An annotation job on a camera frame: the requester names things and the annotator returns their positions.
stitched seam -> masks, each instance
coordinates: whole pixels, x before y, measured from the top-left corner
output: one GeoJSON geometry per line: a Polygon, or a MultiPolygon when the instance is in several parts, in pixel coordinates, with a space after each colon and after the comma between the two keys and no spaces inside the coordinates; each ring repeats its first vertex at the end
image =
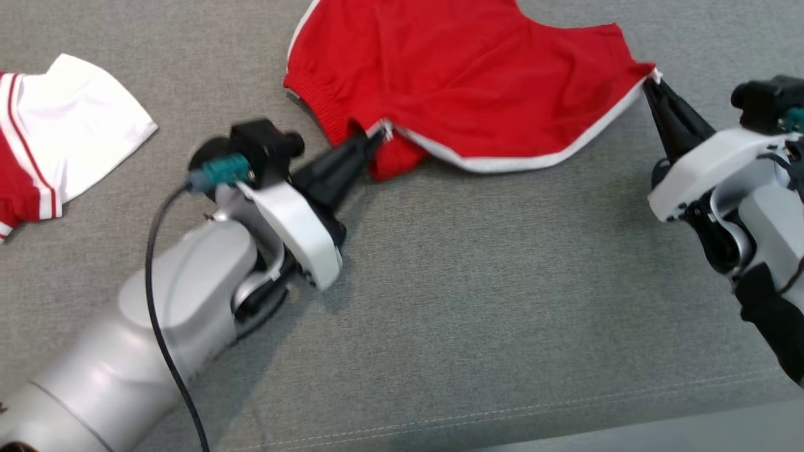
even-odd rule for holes
{"type": "MultiPolygon", "coordinates": [[[[692,386],[693,384],[702,384],[702,383],[708,383],[708,382],[712,382],[712,381],[726,380],[728,378],[736,378],[736,377],[740,377],[740,376],[748,376],[748,375],[756,375],[756,374],[760,374],[760,373],[775,372],[776,370],[777,370],[776,368],[767,368],[767,369],[753,371],[753,372],[743,372],[743,373],[737,373],[737,374],[726,375],[726,376],[716,376],[716,377],[712,377],[712,378],[704,378],[704,379],[693,380],[693,381],[688,381],[688,382],[684,382],[684,383],[664,384],[662,386],[654,386],[652,388],[637,389],[637,390],[634,390],[634,391],[626,391],[626,392],[616,392],[614,394],[606,394],[606,395],[602,395],[602,396],[586,397],[586,398],[574,399],[574,400],[569,400],[569,401],[552,402],[552,403],[539,404],[539,405],[528,405],[528,406],[509,408],[509,409],[497,409],[497,410],[493,410],[493,411],[485,411],[485,412],[480,412],[480,413],[463,414],[463,415],[460,415],[460,416],[450,416],[450,417],[440,417],[440,418],[437,418],[437,419],[428,419],[426,421],[407,422],[407,423],[404,423],[404,424],[386,425],[384,427],[374,427],[374,428],[370,428],[370,429],[357,429],[357,430],[352,430],[352,431],[342,432],[342,433],[337,433],[337,434],[327,434],[327,435],[321,435],[321,436],[316,436],[316,437],[291,439],[291,440],[279,441],[279,442],[269,442],[269,443],[265,443],[265,444],[260,444],[258,446],[239,447],[239,448],[236,448],[236,449],[232,449],[232,451],[258,449],[260,447],[266,447],[266,446],[281,446],[283,444],[290,444],[290,443],[293,443],[293,442],[305,442],[305,441],[313,441],[313,440],[317,440],[317,439],[337,438],[337,437],[342,437],[342,436],[369,433],[369,432],[375,432],[375,431],[380,431],[380,430],[396,429],[396,428],[400,428],[400,427],[409,427],[409,426],[412,426],[412,425],[432,424],[434,422],[442,422],[442,421],[455,421],[455,420],[458,420],[458,419],[466,419],[467,417],[479,417],[479,416],[487,416],[487,415],[490,415],[490,414],[510,413],[510,412],[514,412],[514,411],[523,411],[523,410],[527,410],[527,409],[547,408],[547,407],[552,407],[552,406],[568,405],[568,404],[573,404],[573,403],[578,403],[578,402],[595,401],[595,400],[606,399],[606,398],[611,398],[611,397],[626,396],[626,395],[630,395],[630,394],[639,394],[641,392],[656,391],[656,390],[660,390],[660,389],[677,388],[677,387],[683,387],[683,386],[692,386]]],[[[749,380],[738,380],[738,381],[729,382],[729,383],[726,383],[726,384],[735,384],[735,383],[741,383],[741,382],[745,382],[745,381],[763,380],[763,379],[771,378],[771,377],[773,377],[773,376],[763,376],[763,377],[760,377],[760,378],[749,379],[749,380]]],[[[710,384],[710,385],[707,385],[707,386],[704,386],[704,387],[707,388],[707,387],[711,387],[711,386],[715,386],[715,385],[718,385],[718,384],[710,384]]],[[[679,391],[674,391],[674,392],[681,392],[681,391],[684,391],[684,390],[688,390],[688,388],[685,388],[685,389],[682,389],[682,390],[679,390],[679,391]]],[[[635,397],[635,398],[626,398],[626,399],[623,399],[621,401],[637,400],[637,399],[640,399],[640,398],[654,397],[654,396],[657,396],[657,395],[662,395],[662,394],[666,394],[666,393],[674,393],[674,392],[657,392],[657,393],[649,394],[647,396],[640,396],[640,397],[635,397]]],[[[571,408],[568,408],[568,409],[584,408],[586,406],[604,405],[606,403],[616,403],[616,402],[619,402],[619,401],[607,401],[607,402],[604,402],[603,404],[582,405],[582,406],[577,406],[577,407],[571,407],[571,408]]],[[[550,413],[551,411],[558,411],[558,409],[557,410],[540,411],[538,413],[518,414],[518,415],[514,415],[512,417],[531,416],[533,414],[539,414],[539,413],[550,413]]],[[[493,417],[493,418],[490,418],[490,419],[485,419],[483,421],[494,421],[494,420],[507,419],[507,418],[508,417],[493,417]]],[[[466,423],[475,423],[475,422],[478,422],[478,421],[469,421],[469,422],[466,422],[466,423]]],[[[416,431],[421,431],[421,430],[426,430],[426,429],[435,429],[435,428],[450,427],[450,426],[464,425],[464,424],[465,423],[438,425],[438,426],[435,426],[435,427],[424,427],[424,428],[421,428],[421,429],[412,429],[412,430],[404,430],[404,431],[400,431],[400,432],[391,432],[391,433],[388,433],[388,434],[380,434],[380,435],[373,435],[373,436],[368,436],[368,437],[353,438],[351,440],[341,440],[341,441],[338,441],[338,442],[354,441],[354,440],[368,439],[368,438],[377,438],[377,437],[386,436],[386,435],[389,435],[389,434],[404,434],[404,433],[416,432],[416,431]]],[[[308,445],[308,446],[297,446],[297,447],[292,447],[292,448],[286,448],[284,450],[299,449],[301,447],[323,446],[325,444],[333,444],[333,443],[336,443],[336,442],[327,442],[327,443],[313,444],[313,445],[308,445]]]]}

gray tablecloth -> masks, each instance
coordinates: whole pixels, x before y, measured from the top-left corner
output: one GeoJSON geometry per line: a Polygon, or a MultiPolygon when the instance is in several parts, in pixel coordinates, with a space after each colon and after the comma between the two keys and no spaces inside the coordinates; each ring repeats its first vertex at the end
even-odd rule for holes
{"type": "MultiPolygon", "coordinates": [[[[619,23],[716,128],[739,83],[804,75],[800,0],[526,0],[559,27],[619,23]]],[[[327,144],[281,87],[306,1],[0,0],[0,68],[61,52],[111,72],[159,132],[0,249],[0,388],[13,391],[142,266],[194,146],[267,116],[327,144]]],[[[303,284],[193,385],[217,450],[459,450],[799,397],[695,234],[646,202],[662,156],[639,101],[559,166],[478,177],[439,162],[366,180],[345,268],[303,284]]],[[[211,212],[171,213],[163,243],[211,212]]],[[[138,449],[197,450],[183,409],[138,449]]]]}

white stripe trim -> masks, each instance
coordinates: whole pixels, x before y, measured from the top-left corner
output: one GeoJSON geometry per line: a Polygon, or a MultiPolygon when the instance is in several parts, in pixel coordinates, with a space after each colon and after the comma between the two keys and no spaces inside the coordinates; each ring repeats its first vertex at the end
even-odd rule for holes
{"type": "Polygon", "coordinates": [[[307,23],[307,20],[310,19],[310,15],[313,14],[315,7],[318,6],[320,2],[321,0],[313,0],[310,3],[310,6],[307,7],[307,11],[305,11],[304,15],[301,17],[299,24],[296,25],[296,30],[293,32],[293,38],[290,39],[290,47],[288,47],[288,61],[290,61],[290,52],[293,51],[293,45],[296,43],[296,38],[299,37],[299,33],[302,32],[302,28],[304,28],[305,24],[307,23]]]}
{"type": "MultiPolygon", "coordinates": [[[[49,218],[56,218],[61,216],[61,203],[59,200],[56,200],[56,212],[53,212],[51,209],[51,190],[47,184],[39,178],[39,175],[36,174],[34,164],[31,161],[31,158],[28,156],[27,151],[25,151],[23,140],[19,135],[17,135],[17,130],[14,127],[14,124],[19,127],[21,133],[24,134],[25,132],[23,123],[20,121],[19,116],[17,116],[15,101],[11,102],[11,114],[13,118],[8,115],[9,97],[12,100],[17,99],[19,95],[19,87],[22,85],[22,77],[24,76],[19,76],[17,78],[17,84],[14,87],[14,92],[11,92],[11,82],[14,79],[14,74],[4,74],[0,76],[0,131],[2,131],[3,136],[6,137],[6,141],[8,142],[14,157],[17,159],[17,163],[20,165],[20,167],[22,167],[23,170],[25,170],[25,172],[28,173],[28,175],[31,177],[34,187],[39,190],[39,219],[46,220],[49,218]]],[[[26,139],[26,142],[28,143],[28,146],[31,145],[30,140],[26,139]]]]}
{"type": "MultiPolygon", "coordinates": [[[[654,70],[650,77],[660,77],[661,72],[654,70]]],[[[563,162],[567,158],[572,157],[580,148],[586,146],[591,142],[600,132],[603,131],[609,124],[620,116],[628,109],[638,98],[642,90],[642,82],[645,81],[643,77],[637,84],[622,98],[614,107],[611,108],[606,114],[597,120],[591,127],[583,132],[577,140],[575,140],[566,149],[556,152],[554,154],[540,155],[537,157],[462,157],[451,148],[442,145],[439,142],[427,138],[416,132],[396,126],[396,131],[404,135],[409,140],[415,142],[419,146],[425,148],[433,156],[459,166],[467,171],[475,173],[502,173],[508,171],[525,171],[536,170],[539,168],[546,168],[554,166],[563,162]]]]}
{"type": "Polygon", "coordinates": [[[0,221],[0,236],[8,236],[14,228],[0,221]]]}

red stripe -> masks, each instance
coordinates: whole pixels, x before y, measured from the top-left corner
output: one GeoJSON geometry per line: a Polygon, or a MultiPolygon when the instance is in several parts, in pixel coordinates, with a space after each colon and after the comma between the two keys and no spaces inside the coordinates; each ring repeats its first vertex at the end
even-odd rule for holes
{"type": "Polygon", "coordinates": [[[31,164],[34,166],[34,171],[36,171],[36,175],[39,176],[39,180],[42,181],[45,187],[51,192],[51,218],[55,218],[55,190],[53,187],[47,183],[47,180],[42,176],[42,171],[39,170],[39,167],[36,166],[36,161],[34,160],[34,155],[31,154],[31,148],[28,147],[28,143],[25,141],[25,137],[19,130],[19,126],[17,122],[14,120],[14,115],[11,114],[11,106],[14,104],[14,87],[17,84],[17,77],[19,74],[15,74],[14,77],[11,79],[11,91],[8,96],[8,117],[11,119],[11,124],[14,127],[14,131],[17,132],[19,136],[19,141],[23,143],[23,147],[25,148],[25,152],[28,154],[28,158],[31,160],[31,164]]]}

folded fabric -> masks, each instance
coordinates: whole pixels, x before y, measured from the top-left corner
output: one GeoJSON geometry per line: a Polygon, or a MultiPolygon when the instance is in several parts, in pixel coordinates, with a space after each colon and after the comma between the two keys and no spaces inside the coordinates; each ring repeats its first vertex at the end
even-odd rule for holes
{"type": "Polygon", "coordinates": [[[74,56],[42,75],[0,72],[0,240],[61,216],[156,129],[120,82],[74,56]]]}
{"type": "Polygon", "coordinates": [[[617,25],[548,27],[515,0],[314,0],[285,87],[332,142],[392,123],[371,168],[390,179],[428,154],[479,173],[555,165],[633,103],[654,66],[634,62],[617,25]]]}

